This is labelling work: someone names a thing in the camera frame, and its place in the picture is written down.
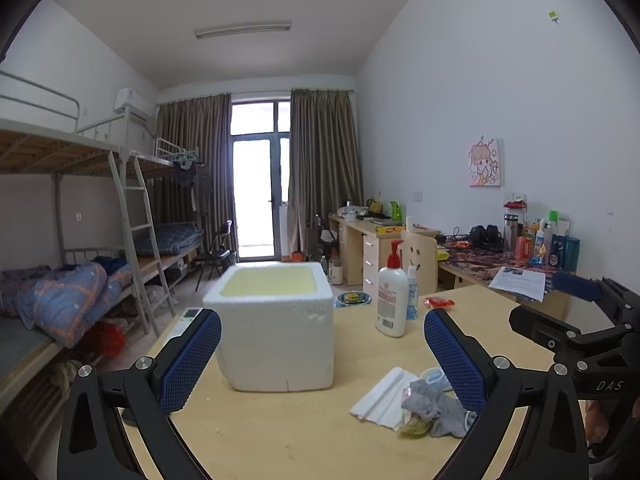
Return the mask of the right hand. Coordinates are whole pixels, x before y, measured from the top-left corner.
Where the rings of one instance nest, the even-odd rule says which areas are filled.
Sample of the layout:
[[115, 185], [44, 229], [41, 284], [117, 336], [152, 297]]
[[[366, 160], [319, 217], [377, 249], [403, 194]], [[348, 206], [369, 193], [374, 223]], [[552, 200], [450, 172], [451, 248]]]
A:
[[586, 404], [585, 434], [589, 446], [600, 444], [608, 434], [608, 415], [599, 401]]

